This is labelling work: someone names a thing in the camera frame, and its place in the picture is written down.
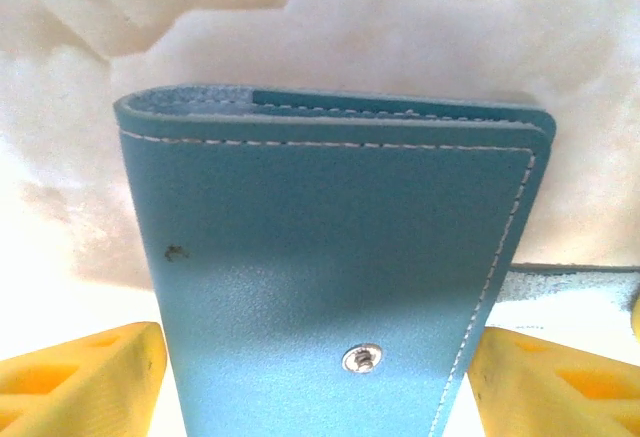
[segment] leather wallet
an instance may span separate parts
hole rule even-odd
[[[547,113],[209,85],[115,110],[189,436],[442,433]]]

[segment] light blue leather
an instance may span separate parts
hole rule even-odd
[[[440,435],[551,117],[215,86],[115,109],[189,436]],[[365,342],[382,362],[343,370]]]

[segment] stitching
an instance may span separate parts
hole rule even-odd
[[[480,307],[484,302],[484,298],[487,295],[487,290],[491,285],[491,281],[493,280],[493,276],[495,274],[496,268],[498,266],[498,262],[500,261],[500,254],[504,248],[504,243],[507,240],[507,236],[509,235],[509,231],[511,230],[511,224],[513,224],[515,214],[520,207],[520,199],[524,194],[524,189],[527,186],[527,182],[529,182],[529,177],[531,176],[531,172],[533,167],[536,164],[536,156],[531,150],[529,150],[531,157],[529,159],[529,164],[524,171],[524,175],[522,176],[522,180],[520,181],[520,187],[518,188],[518,192],[516,193],[516,197],[513,201],[513,206],[511,208],[511,212],[509,213],[509,217],[507,218],[507,222],[504,227],[504,232],[502,233],[502,237],[500,238],[500,242],[498,243],[498,248],[496,249],[493,263],[491,264],[491,268],[489,269],[489,274],[487,275],[487,279],[485,280],[484,287],[482,288],[482,292],[480,292],[480,298],[478,299],[478,303],[476,307],[473,309],[473,313],[471,314],[471,320],[469,321],[469,325],[467,326],[467,330],[462,339],[462,343],[460,344],[460,348],[458,349],[458,353],[456,354],[456,358],[453,361],[453,367],[451,368],[451,372],[449,373],[449,377],[447,378],[447,383],[444,386],[442,391],[442,395],[440,396],[440,402],[438,403],[438,408],[436,409],[436,414],[431,422],[431,428],[429,429],[429,437],[434,435],[436,425],[438,424],[438,420],[440,419],[440,413],[444,407],[444,404],[447,400],[447,394],[449,393],[449,389],[451,387],[451,383],[453,382],[453,376],[455,371],[457,370],[458,364],[460,363],[460,357],[462,356],[462,352],[464,351],[465,346],[471,336],[471,331],[473,330],[473,326],[478,317],[478,313],[480,312]]]
[[[313,142],[313,141],[278,141],[278,140],[227,140],[227,139],[192,139],[152,137],[150,135],[129,132],[120,129],[120,133],[128,137],[157,142],[162,144],[200,144],[200,145],[249,145],[249,146],[290,146],[290,147],[349,147],[355,149],[426,149],[426,150],[499,150],[505,152],[529,152],[526,147],[464,146],[464,145],[430,145],[430,144],[389,144],[374,142]]]
[[[531,172],[536,164],[536,155],[529,148],[524,147],[493,147],[493,146],[452,146],[452,145],[426,145],[426,144],[389,144],[389,143],[355,143],[355,142],[310,142],[310,141],[301,141],[301,142],[293,142],[293,141],[256,141],[256,140],[213,140],[213,139],[193,139],[193,138],[168,138],[168,137],[152,137],[149,135],[138,134],[135,132],[129,132],[123,129],[120,129],[120,132],[123,135],[132,137],[134,139],[145,140],[149,142],[157,142],[164,144],[200,144],[200,145],[250,145],[250,146],[305,146],[305,147],[347,147],[347,148],[378,148],[378,149],[428,149],[428,150],[500,150],[500,151],[525,151],[530,154],[529,163],[524,171],[524,175],[522,180],[520,181],[520,187],[515,195],[513,206],[511,211],[509,212],[509,216],[507,217],[507,221],[505,223],[504,231],[500,238],[500,242],[498,243],[498,248],[494,253],[493,262],[491,267],[489,268],[489,273],[485,279],[484,286],[482,287],[482,291],[480,292],[480,296],[478,298],[478,302],[476,303],[475,308],[471,314],[471,319],[469,320],[469,324],[465,330],[464,337],[462,338],[462,342],[460,343],[460,347],[458,348],[458,352],[453,361],[453,366],[451,367],[451,371],[449,372],[449,376],[447,377],[447,381],[445,383],[444,389],[442,391],[442,395],[440,396],[440,401],[438,403],[438,407],[436,409],[433,421],[431,422],[431,427],[429,429],[429,437],[432,437],[435,432],[435,428],[440,419],[440,414],[442,413],[442,409],[444,408],[444,404],[447,401],[447,395],[449,393],[449,389],[451,388],[451,384],[453,383],[453,377],[458,369],[458,365],[460,364],[460,359],[464,352],[464,349],[469,341],[469,337],[471,336],[471,332],[476,323],[478,314],[480,312],[480,308],[482,307],[482,303],[487,294],[487,290],[489,289],[491,282],[493,280],[493,276],[495,275],[496,268],[498,263],[500,262],[500,257],[502,251],[504,249],[504,243],[509,235],[509,231],[511,230],[511,225],[515,219],[515,214],[520,208],[520,200],[524,195],[525,188],[527,183],[529,182],[529,177],[531,176]]]
[[[446,121],[461,121],[461,122],[520,122],[519,120],[509,120],[509,119],[500,119],[500,120],[492,120],[492,119],[481,119],[481,118],[469,118],[469,117],[447,117],[447,116],[439,116],[436,114],[422,114],[420,112],[416,112],[413,109],[407,109],[403,112],[389,112],[386,110],[355,110],[355,109],[343,109],[339,107],[307,107],[304,105],[282,105],[282,104],[256,104],[254,102],[242,102],[236,100],[224,100],[224,99],[211,99],[211,98],[194,98],[187,99],[184,101],[179,101],[178,103],[182,105],[191,105],[191,104],[222,104],[222,105],[239,105],[243,107],[257,107],[262,109],[284,109],[284,110],[308,110],[308,111],[317,111],[317,112],[344,112],[346,114],[352,115],[374,115],[374,116],[395,116],[395,117],[428,117],[430,119],[438,119],[438,120],[446,120]]]

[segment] stain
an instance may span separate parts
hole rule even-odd
[[[179,258],[188,259],[189,252],[184,250],[179,245],[171,244],[167,247],[167,250],[164,252],[164,258],[167,259],[167,262],[175,262],[174,259],[179,259]]]
[[[74,274],[82,280],[150,290],[151,277],[140,231],[132,211],[125,211],[132,204],[123,202],[104,186],[67,193],[76,207],[70,226],[74,235]]]
[[[67,199],[60,189],[24,182],[20,190],[22,200],[46,219],[71,223]]]

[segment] wallet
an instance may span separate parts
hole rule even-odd
[[[115,111],[190,437],[441,435],[551,116],[214,85]]]

